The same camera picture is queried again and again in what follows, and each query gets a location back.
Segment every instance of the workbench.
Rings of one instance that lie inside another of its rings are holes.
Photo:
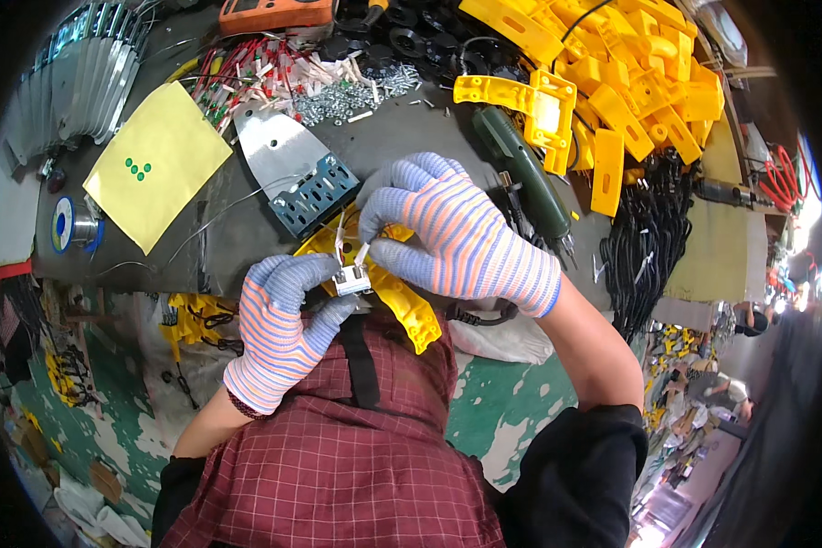
[[[127,119],[179,64],[196,55],[200,43],[193,41],[164,52],[159,50],[187,38],[203,36],[216,21],[216,11],[216,7],[210,7],[194,13],[182,12],[153,28],[146,57],[122,119]],[[435,104],[436,108],[430,109],[423,103],[408,105],[415,99],[424,98]],[[445,107],[450,107],[450,117],[444,115]],[[458,160],[472,181],[483,189],[493,188],[497,184],[495,172],[485,164],[488,155],[471,128],[471,113],[470,104],[453,104],[449,90],[425,82],[417,92],[383,102],[374,116],[341,126],[327,120],[311,131],[360,181],[384,164],[410,153],[433,151]],[[62,195],[69,195],[76,203],[82,203],[85,195],[82,183],[103,148],[88,140],[77,150],[61,155],[56,166],[66,172],[65,189],[50,195],[43,185],[33,256],[35,275],[113,290],[212,293],[237,298],[251,265],[271,255],[291,254],[298,248],[300,242],[289,236],[268,208],[265,196],[260,193],[221,215],[164,267],[179,245],[201,225],[226,205],[259,188],[243,159],[240,145],[235,144],[232,147],[234,153],[195,198],[186,204],[148,256],[144,256],[140,248],[109,219],[103,242],[94,256],[82,253],[78,248],[62,255],[55,253],[50,240],[55,203]],[[610,308],[608,293],[602,280],[597,285],[593,283],[591,257],[592,253],[596,253],[600,264],[600,240],[609,233],[610,219],[590,211],[591,191],[587,181],[580,175],[574,174],[572,177],[572,187],[553,178],[567,209],[580,215],[580,220],[572,224],[579,270],[571,266],[568,257],[563,257],[564,270],[598,310],[606,311]],[[201,236],[206,237],[204,253],[198,242]],[[113,269],[126,261],[143,263],[152,268],[131,263]]]

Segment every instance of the gloved hand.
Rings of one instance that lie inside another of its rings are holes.
[[[240,331],[243,356],[232,359],[223,381],[237,399],[264,415],[320,362],[358,297],[334,298],[303,329],[301,302],[340,266],[325,253],[276,255],[253,265],[243,281]]]
[[[359,238],[371,243],[374,262],[399,278],[459,299],[502,297],[534,317],[558,300],[558,258],[515,234],[454,159],[401,159],[365,182],[357,205]],[[390,223],[416,232],[426,249],[376,237]]]

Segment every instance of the forearm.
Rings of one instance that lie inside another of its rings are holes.
[[[614,327],[572,282],[561,280],[554,308],[537,323],[551,339],[579,408],[632,404],[643,410],[643,370]]]
[[[206,457],[210,450],[232,436],[247,422],[248,416],[235,408],[225,385],[220,386],[207,405],[189,422],[174,447],[178,458]]]

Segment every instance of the pile of yellow plastic parts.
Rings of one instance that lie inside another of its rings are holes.
[[[545,170],[593,169],[592,209],[614,216],[624,151],[642,160],[673,146],[685,164],[700,159],[725,97],[720,76],[691,56],[698,29],[675,6],[616,0],[579,21],[597,4],[463,0],[462,11],[513,41],[538,70],[529,85],[460,76],[454,101],[523,112],[524,137],[545,150]]]

